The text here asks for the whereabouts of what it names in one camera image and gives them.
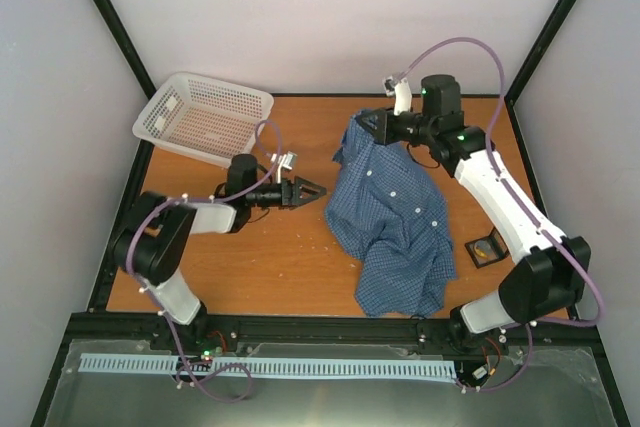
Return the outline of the blue plaid shirt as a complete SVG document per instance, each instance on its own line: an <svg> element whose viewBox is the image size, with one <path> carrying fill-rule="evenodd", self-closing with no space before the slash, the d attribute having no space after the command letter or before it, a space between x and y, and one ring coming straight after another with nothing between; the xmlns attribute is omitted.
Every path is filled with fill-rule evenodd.
<svg viewBox="0 0 640 427"><path fill-rule="evenodd" d="M351 118L333 156L339 173L324 217L361 262L354 298L369 317L428 317L455 280L447 202L400 144L378 145Z"/></svg>

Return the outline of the white perforated plastic basket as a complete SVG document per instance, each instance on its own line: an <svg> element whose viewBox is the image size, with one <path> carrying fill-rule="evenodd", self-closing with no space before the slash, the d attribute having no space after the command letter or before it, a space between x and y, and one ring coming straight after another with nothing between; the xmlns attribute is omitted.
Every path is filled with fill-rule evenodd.
<svg viewBox="0 0 640 427"><path fill-rule="evenodd" d="M273 105L267 92L178 72L148 101L132 133L162 150L226 168L234 156L252 151Z"/></svg>

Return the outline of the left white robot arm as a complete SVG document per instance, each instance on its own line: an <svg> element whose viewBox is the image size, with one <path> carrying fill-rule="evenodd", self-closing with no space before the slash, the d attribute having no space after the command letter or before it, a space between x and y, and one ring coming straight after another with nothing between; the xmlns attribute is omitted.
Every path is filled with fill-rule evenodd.
<svg viewBox="0 0 640 427"><path fill-rule="evenodd" d="M146 191L134 202L108 245L113 264L139 283L140 292L174 324L172 335L186 349L201 347L208 337L207 308L188 286L181 270L192 235L239 232L252 210L296 209L324 195L325 187L296 176L296 155L274 154L264 167L251 154L232 158L226 181L203 200L187 194L169 198Z"/></svg>

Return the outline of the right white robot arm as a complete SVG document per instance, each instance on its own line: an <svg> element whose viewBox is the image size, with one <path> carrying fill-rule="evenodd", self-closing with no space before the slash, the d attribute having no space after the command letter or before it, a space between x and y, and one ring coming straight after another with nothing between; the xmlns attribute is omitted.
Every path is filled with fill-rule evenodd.
<svg viewBox="0 0 640 427"><path fill-rule="evenodd" d="M427 147L482 207L514 262L495 291L451 311L452 344L464 349L496 328L549 321L554 312L580 301L590 246L555 226L515 182L488 134L466 124L456 79L444 74L423 78L419 113L412 109L406 78L391 76L384 86L394 105L360 114L357 123L379 145Z"/></svg>

